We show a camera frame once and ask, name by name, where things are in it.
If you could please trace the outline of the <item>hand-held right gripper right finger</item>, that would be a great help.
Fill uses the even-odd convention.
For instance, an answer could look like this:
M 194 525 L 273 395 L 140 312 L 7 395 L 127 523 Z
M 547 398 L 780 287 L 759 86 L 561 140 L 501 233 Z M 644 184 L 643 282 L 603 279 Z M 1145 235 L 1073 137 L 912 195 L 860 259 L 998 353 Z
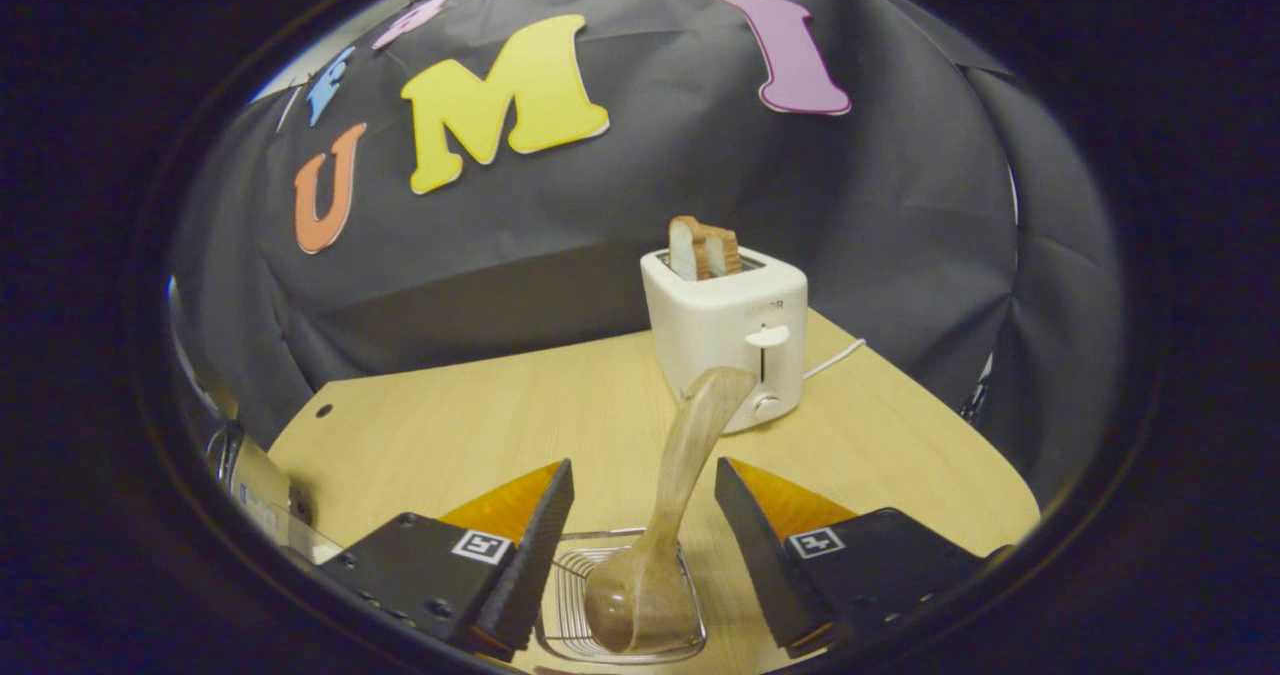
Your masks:
M 901 508 L 858 514 L 740 459 L 717 459 L 714 494 L 792 657 L 886 638 L 1005 549 L 960 546 Z

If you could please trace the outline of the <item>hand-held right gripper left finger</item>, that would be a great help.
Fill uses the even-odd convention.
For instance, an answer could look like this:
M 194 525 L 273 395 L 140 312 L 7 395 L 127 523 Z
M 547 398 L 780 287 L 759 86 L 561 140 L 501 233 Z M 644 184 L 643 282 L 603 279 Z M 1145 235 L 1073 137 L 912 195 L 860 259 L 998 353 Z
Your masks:
M 440 517 L 397 514 L 319 570 L 412 631 L 511 661 L 529 647 L 573 501 L 562 459 Z

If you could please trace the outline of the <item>metal wire chopstick holder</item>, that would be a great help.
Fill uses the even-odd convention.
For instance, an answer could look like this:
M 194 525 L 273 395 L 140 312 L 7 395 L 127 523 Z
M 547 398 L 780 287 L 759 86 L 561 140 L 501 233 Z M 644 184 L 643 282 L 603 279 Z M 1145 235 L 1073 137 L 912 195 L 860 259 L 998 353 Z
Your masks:
M 643 533 L 641 526 L 632 526 L 571 532 L 561 537 L 552 560 L 541 610 L 534 625 L 535 639 L 545 652 L 558 660 L 576 663 L 637 667 L 684 662 L 705 649 L 708 634 L 704 612 L 681 544 L 676 546 L 676 558 L 684 589 L 698 616 L 695 634 L 680 646 L 639 655 L 612 653 L 594 637 L 585 611 L 586 580 L 596 565 L 627 549 Z

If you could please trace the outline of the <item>wooden spoon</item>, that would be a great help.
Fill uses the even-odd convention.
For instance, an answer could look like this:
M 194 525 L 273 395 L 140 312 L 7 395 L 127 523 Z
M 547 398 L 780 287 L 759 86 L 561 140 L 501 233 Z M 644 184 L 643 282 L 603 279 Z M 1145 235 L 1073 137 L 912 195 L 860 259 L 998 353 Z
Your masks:
M 650 655 L 685 646 L 699 633 L 698 608 L 678 561 L 678 532 L 717 441 L 756 382 L 739 368 L 712 368 L 678 406 L 645 532 L 586 580 L 585 619 L 605 651 Z

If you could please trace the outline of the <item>silver black rice cooker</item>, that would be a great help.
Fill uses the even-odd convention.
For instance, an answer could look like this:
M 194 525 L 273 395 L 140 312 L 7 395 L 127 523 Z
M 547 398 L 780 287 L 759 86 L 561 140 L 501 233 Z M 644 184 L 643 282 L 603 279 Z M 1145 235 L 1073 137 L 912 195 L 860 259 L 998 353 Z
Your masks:
M 206 448 L 206 464 L 221 491 L 273 544 L 312 557 L 312 496 L 239 423 L 221 423 Z

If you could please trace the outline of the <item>white toaster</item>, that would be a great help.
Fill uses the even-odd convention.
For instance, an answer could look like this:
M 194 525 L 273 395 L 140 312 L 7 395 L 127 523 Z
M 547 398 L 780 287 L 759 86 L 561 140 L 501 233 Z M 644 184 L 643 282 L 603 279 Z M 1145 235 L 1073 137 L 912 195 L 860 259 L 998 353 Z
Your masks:
M 744 248 L 742 272 L 685 281 L 666 250 L 640 259 L 655 359 L 675 398 L 710 368 L 756 377 L 724 433 L 769 423 L 803 397 L 808 279 L 794 265 Z

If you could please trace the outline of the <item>black backdrop cloth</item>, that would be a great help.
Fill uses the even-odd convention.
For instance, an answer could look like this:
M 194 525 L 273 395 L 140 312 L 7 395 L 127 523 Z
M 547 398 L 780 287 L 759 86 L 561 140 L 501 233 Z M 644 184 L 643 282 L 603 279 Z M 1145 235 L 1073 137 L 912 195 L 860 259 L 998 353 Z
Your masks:
M 413 0 L 425 4 L 430 0 Z M 410 187 L 401 88 L 485 76 L 516 31 L 584 15 L 611 123 L 461 154 Z M 913 0 L 442 0 L 247 104 L 177 229 L 172 334 L 269 447 L 329 382 L 645 329 L 640 257 L 689 213 L 806 274 L 812 306 L 957 410 L 1041 503 L 1087 465 L 1123 371 L 1105 192 L 1039 95 Z

